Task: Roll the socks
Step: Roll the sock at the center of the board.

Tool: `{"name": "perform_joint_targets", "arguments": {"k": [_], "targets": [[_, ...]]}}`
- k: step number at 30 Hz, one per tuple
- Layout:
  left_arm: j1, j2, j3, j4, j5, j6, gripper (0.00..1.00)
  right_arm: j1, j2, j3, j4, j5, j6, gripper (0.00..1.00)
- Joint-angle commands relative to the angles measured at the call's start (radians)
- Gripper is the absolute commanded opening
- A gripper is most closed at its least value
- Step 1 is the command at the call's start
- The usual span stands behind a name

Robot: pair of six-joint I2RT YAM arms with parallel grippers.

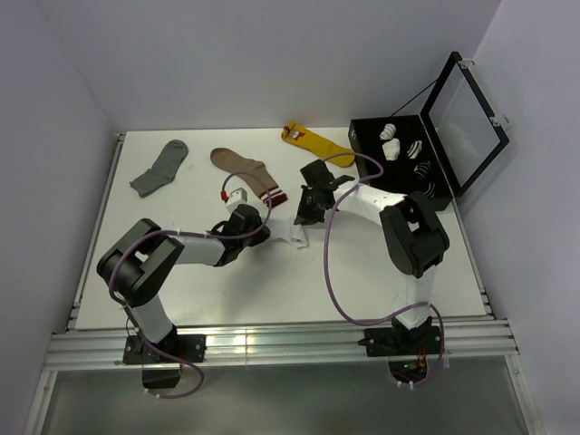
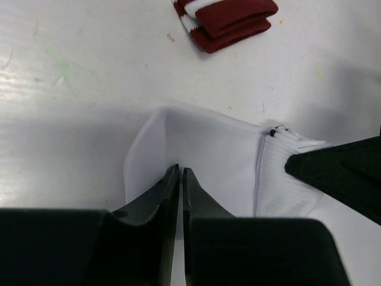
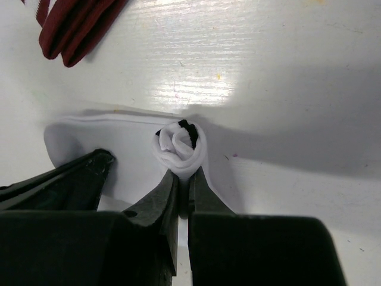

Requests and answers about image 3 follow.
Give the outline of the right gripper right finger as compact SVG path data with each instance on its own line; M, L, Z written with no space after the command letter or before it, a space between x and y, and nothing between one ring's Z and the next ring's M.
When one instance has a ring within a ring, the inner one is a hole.
M237 214L202 169L189 189L194 285L345 285L332 237L313 217Z

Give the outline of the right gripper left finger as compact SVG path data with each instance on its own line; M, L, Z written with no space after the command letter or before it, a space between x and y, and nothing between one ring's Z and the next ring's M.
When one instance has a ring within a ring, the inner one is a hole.
M4 211L2 285L171 285L179 179L123 212Z

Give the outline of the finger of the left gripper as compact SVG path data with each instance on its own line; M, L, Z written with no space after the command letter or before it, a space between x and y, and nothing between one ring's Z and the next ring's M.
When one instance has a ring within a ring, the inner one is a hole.
M97 149L56 169L1 187L1 210L96 210L115 163Z

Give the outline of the white sock black stripes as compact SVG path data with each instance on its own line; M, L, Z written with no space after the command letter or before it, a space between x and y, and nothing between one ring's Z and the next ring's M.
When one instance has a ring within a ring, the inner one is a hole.
M186 192L191 177L202 169L214 193L232 210L243 210L229 167L227 146L234 137L215 125L127 114L68 116L45 128L44 141L56 167L96 149L109 151L116 164L104 194L115 200L137 202L167 171Z

